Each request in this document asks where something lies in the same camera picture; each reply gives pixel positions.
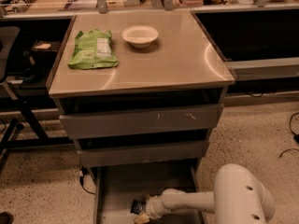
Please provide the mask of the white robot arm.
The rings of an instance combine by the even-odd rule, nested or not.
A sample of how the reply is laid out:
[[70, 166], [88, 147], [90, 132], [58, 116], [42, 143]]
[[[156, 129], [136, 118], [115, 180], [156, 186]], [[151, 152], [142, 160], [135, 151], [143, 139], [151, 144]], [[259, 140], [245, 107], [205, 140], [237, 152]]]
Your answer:
[[166, 189], [144, 201], [133, 200], [130, 212], [136, 214], [135, 224], [147, 224], [187, 209], [214, 214], [215, 224], [266, 224], [276, 205], [270, 191], [251, 171], [229, 163], [217, 172], [212, 191]]

